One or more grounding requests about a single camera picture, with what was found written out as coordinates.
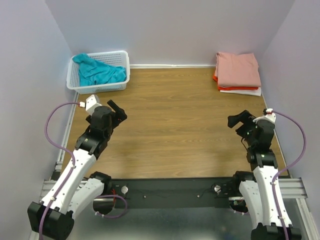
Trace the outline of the dusty pink graphic t-shirt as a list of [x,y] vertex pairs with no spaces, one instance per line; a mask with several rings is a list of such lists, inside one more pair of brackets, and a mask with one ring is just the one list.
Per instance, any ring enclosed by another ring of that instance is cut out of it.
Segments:
[[261,87],[259,64],[253,53],[218,52],[215,72],[220,87]]

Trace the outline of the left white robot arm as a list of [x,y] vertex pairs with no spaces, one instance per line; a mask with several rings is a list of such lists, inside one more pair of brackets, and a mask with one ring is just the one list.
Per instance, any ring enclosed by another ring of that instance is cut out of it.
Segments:
[[51,190],[39,202],[32,202],[27,214],[33,232],[38,238],[65,240],[70,235],[76,216],[95,199],[110,199],[113,204],[122,200],[124,209],[127,200],[116,194],[111,177],[95,172],[82,188],[79,188],[85,173],[98,160],[108,146],[113,131],[127,119],[124,109],[113,100],[107,105],[100,104],[96,95],[76,104],[85,108],[89,123],[84,133],[77,139],[74,150],[63,146],[59,149],[70,154],[70,161]]

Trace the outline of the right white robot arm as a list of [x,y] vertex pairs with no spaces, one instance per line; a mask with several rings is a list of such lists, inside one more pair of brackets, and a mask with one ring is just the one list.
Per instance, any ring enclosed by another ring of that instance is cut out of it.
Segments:
[[295,228],[286,210],[279,176],[278,162],[271,149],[275,134],[276,114],[271,108],[255,117],[244,110],[227,118],[227,125],[233,128],[242,125],[236,133],[247,143],[247,161],[252,173],[230,183],[230,191],[243,196],[252,222],[252,240],[300,240],[301,230]]

